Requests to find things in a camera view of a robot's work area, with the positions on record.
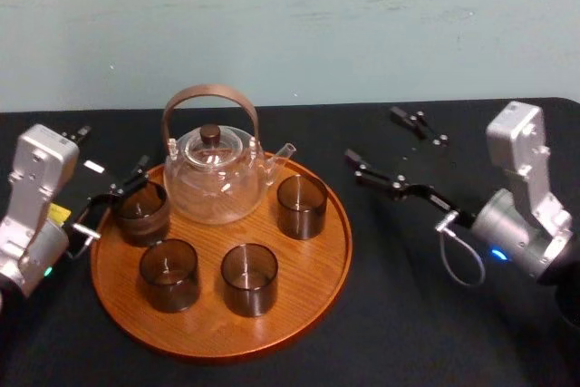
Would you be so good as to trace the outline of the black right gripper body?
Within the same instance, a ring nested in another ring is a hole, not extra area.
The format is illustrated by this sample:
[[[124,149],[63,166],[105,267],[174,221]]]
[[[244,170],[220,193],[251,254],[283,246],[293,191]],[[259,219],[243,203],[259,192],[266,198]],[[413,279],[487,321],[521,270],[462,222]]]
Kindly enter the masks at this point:
[[[401,174],[410,185],[424,186],[425,198],[455,210],[456,223],[472,227],[491,196],[481,179],[478,158],[461,145],[415,145],[401,163]]]

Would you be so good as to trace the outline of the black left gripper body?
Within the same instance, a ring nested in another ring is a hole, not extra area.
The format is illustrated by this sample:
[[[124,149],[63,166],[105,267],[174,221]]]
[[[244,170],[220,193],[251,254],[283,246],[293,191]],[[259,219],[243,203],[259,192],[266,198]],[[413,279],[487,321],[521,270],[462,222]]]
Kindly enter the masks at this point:
[[[93,208],[107,198],[112,185],[119,179],[100,159],[81,150],[74,173],[63,189],[52,200],[48,218],[62,229],[83,224]]]

